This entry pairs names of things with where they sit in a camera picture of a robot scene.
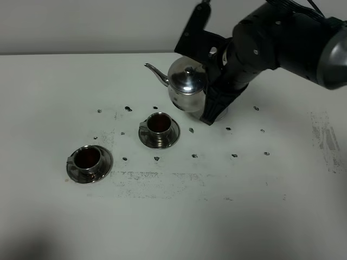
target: cable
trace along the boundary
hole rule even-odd
[[[319,12],[321,15],[323,15],[323,13],[319,10],[318,6],[316,6],[316,4],[313,2],[313,0],[307,0],[312,7],[315,9],[315,11]]]
[[[294,2],[293,0],[266,0],[266,1],[269,4],[273,5],[274,7],[307,15],[308,17],[316,20],[317,22],[322,22],[325,19],[325,17],[319,12],[313,10],[312,8],[302,6]]]

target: teapot lid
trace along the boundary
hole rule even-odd
[[[183,56],[170,67],[168,79],[171,87],[184,94],[200,92],[208,82],[202,64]]]

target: stainless steel teapot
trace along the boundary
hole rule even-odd
[[[188,113],[203,111],[208,78],[201,63],[183,56],[171,65],[167,76],[149,63],[145,66],[168,87],[169,97],[177,108]]]

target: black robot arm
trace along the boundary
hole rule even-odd
[[[208,125],[266,69],[282,67],[328,89],[347,85],[345,22],[291,0],[267,1],[225,39],[204,31],[211,13],[204,0],[176,45],[175,52],[206,68],[209,84],[200,120]]]

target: cup handle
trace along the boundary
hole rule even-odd
[[[73,158],[73,156],[70,156],[69,158],[67,158],[66,163],[67,163],[67,164],[73,164],[73,163],[74,163],[74,158]]]
[[[148,129],[148,128],[147,128],[147,122],[146,122],[146,121],[141,122],[141,123],[140,123],[140,128],[143,129],[143,130],[147,130],[147,129]]]

